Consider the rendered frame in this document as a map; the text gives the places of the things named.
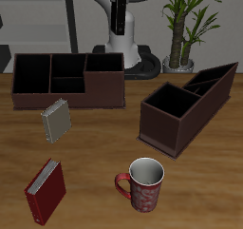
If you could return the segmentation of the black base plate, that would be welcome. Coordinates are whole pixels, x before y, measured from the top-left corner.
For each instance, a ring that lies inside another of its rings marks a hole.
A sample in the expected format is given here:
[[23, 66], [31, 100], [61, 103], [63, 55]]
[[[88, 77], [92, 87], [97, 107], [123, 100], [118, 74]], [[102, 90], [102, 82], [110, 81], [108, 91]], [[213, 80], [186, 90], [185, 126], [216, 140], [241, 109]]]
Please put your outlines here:
[[156, 78], [161, 69], [160, 60], [151, 53], [148, 46], [138, 46], [135, 52], [133, 66], [126, 68], [123, 51], [107, 51], [105, 45], [97, 45], [87, 56], [85, 72], [114, 83]]

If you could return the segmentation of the grey book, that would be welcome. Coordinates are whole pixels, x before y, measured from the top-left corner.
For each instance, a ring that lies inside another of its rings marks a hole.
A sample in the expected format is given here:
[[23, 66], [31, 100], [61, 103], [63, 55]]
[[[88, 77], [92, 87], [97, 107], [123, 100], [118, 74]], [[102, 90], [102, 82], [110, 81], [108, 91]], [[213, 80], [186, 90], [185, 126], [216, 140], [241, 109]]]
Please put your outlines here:
[[69, 108], [66, 100], [59, 99], [56, 101], [41, 113], [41, 117], [49, 143], [55, 143], [71, 128]]

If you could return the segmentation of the grey shelf unit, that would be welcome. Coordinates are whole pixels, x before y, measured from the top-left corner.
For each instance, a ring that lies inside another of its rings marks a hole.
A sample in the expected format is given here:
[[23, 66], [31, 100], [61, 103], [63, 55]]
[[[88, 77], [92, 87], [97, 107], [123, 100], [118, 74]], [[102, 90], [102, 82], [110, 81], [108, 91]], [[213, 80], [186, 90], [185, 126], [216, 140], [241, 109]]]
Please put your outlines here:
[[73, 0], [0, 0], [0, 73], [16, 53], [76, 53]]

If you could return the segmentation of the red book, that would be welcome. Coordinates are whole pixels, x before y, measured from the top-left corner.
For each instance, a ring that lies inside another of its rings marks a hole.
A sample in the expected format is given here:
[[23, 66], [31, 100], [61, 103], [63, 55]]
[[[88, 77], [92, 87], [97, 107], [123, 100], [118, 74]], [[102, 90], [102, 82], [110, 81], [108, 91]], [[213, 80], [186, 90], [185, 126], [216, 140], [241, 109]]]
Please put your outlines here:
[[66, 193], [61, 163], [48, 159], [24, 192], [34, 221], [45, 225]]

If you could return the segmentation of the green pot plant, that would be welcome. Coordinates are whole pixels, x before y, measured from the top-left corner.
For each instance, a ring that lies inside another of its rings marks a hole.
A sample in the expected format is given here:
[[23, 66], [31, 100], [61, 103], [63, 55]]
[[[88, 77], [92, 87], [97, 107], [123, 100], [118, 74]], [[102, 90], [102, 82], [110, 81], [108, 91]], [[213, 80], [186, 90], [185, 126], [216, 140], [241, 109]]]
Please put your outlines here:
[[169, 4], [163, 7], [161, 13], [168, 19], [168, 28], [172, 31], [170, 54], [162, 61], [163, 73], [192, 73], [195, 66], [189, 58], [192, 45], [203, 43], [201, 36], [204, 33], [219, 28], [219, 25], [214, 25], [217, 12], [203, 22], [208, 6], [195, 11], [203, 1], [169, 0]]

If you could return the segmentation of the red patterned mug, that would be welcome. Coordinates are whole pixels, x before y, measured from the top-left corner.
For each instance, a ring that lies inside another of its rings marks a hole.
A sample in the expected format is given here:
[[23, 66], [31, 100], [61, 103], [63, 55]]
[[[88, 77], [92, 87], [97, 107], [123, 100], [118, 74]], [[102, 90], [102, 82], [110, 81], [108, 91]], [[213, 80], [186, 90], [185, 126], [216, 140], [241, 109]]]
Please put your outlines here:
[[[131, 205], [137, 211], [148, 213], [157, 206], [163, 178], [164, 169], [158, 161], [152, 158], [139, 158], [130, 164], [128, 173], [120, 173], [115, 177], [115, 186], [131, 201]], [[130, 191], [119, 185], [121, 180], [130, 183]]]

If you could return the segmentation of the dark brown desk caddy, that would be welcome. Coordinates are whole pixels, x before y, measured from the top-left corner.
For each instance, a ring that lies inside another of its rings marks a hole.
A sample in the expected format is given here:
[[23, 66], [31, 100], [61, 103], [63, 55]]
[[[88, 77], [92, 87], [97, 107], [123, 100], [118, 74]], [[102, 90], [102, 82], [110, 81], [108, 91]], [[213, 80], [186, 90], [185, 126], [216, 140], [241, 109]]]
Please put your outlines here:
[[138, 140], [175, 160], [230, 99], [236, 63], [201, 70], [182, 87], [164, 83], [140, 103]]
[[71, 109], [124, 108], [120, 53], [17, 54], [11, 85], [15, 109], [45, 109], [59, 99]]

